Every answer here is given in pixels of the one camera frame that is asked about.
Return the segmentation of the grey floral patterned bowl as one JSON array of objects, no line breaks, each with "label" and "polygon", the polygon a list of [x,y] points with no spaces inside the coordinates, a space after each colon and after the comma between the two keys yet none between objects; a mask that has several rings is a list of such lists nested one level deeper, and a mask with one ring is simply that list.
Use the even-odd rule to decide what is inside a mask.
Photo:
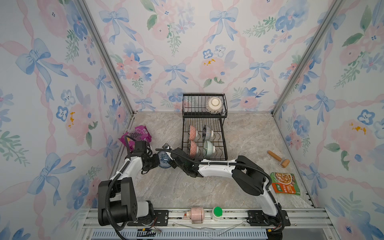
[{"label": "grey floral patterned bowl", "polygon": [[194,159],[199,153],[199,146],[195,141],[189,141],[188,150],[190,158]]}]

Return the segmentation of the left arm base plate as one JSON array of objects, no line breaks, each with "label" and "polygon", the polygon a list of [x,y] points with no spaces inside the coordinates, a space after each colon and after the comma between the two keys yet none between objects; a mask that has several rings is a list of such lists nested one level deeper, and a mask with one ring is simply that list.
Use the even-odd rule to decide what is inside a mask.
[{"label": "left arm base plate", "polygon": [[149,228],[152,226],[155,227],[166,227],[169,221],[169,211],[168,210],[153,210],[150,211],[147,216],[139,217],[133,222],[128,222],[127,226],[130,227],[143,227]]}]

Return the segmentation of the dark blue striped bowl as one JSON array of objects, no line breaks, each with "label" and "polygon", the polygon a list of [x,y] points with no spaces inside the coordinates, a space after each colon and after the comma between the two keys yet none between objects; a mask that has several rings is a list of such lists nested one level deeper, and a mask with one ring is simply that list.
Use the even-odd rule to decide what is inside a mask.
[{"label": "dark blue striped bowl", "polygon": [[203,141],[210,141],[214,137],[214,131],[209,125],[203,127]]}]

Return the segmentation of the brown white lattice bowl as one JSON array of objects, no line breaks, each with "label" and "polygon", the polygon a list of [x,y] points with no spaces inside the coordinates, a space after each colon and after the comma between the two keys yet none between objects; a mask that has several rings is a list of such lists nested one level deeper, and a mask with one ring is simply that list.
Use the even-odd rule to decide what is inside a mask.
[{"label": "brown white lattice bowl", "polygon": [[220,114],[223,110],[224,104],[219,97],[211,97],[206,102],[206,110],[210,114]]}]

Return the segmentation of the blue patterned bowl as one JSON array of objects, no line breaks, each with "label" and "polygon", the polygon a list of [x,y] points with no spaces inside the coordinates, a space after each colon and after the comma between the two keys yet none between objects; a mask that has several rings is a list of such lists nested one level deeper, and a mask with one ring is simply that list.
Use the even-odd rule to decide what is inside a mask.
[{"label": "blue patterned bowl", "polygon": [[164,151],[158,152],[158,157],[159,157],[159,162],[160,162],[160,164],[159,164],[160,168],[168,169],[171,167],[171,165],[169,163],[171,158],[169,157],[167,152],[164,152]]}]

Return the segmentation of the red patterned bowl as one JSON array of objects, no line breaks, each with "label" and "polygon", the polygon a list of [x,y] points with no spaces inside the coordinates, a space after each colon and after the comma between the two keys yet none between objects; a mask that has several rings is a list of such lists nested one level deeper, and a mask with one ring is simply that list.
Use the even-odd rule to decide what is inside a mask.
[{"label": "red patterned bowl", "polygon": [[197,131],[196,127],[193,126],[193,125],[190,125],[190,128],[189,128],[189,140],[190,141],[195,141],[197,135],[198,135],[198,131]]}]

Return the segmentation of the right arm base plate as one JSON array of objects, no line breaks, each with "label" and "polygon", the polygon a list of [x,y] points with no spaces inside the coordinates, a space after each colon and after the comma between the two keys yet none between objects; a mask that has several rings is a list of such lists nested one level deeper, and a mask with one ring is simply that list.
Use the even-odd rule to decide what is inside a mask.
[{"label": "right arm base plate", "polygon": [[264,214],[262,210],[249,210],[247,211],[248,217],[247,222],[251,226],[256,227],[268,227],[268,226],[278,226],[281,223],[280,215],[276,217],[269,216]]}]

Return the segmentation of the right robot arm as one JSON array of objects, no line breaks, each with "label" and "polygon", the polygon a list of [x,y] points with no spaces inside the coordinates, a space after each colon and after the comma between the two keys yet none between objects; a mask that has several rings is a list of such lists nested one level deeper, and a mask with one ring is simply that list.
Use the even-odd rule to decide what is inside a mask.
[{"label": "right robot arm", "polygon": [[195,161],[177,148],[156,149],[165,152],[170,157],[170,165],[180,168],[186,175],[192,178],[222,177],[233,179],[238,186],[248,195],[254,196],[262,207],[262,216],[269,225],[275,227],[267,230],[271,235],[281,234],[285,229],[285,216],[281,205],[278,203],[270,190],[271,177],[257,164],[245,156],[238,156],[230,161],[211,161],[203,159]]}]

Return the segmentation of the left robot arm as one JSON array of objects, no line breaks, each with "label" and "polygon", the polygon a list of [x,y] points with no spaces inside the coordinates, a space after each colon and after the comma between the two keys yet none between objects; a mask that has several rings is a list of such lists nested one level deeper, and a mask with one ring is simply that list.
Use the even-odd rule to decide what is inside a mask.
[{"label": "left robot arm", "polygon": [[101,226],[110,225],[117,236],[124,240],[121,231],[129,222],[153,226],[157,217],[151,201],[139,202],[136,197],[134,180],[156,168],[160,162],[150,144],[134,140],[134,149],[127,147],[128,154],[122,167],[110,180],[98,186],[98,221]]}]

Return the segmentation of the light green bowl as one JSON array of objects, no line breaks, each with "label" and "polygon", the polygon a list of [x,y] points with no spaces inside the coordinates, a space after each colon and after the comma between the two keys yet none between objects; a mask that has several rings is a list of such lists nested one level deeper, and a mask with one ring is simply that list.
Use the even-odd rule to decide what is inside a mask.
[{"label": "light green bowl", "polygon": [[209,159],[216,152],[216,147],[211,141],[205,140],[203,144],[204,158]]}]

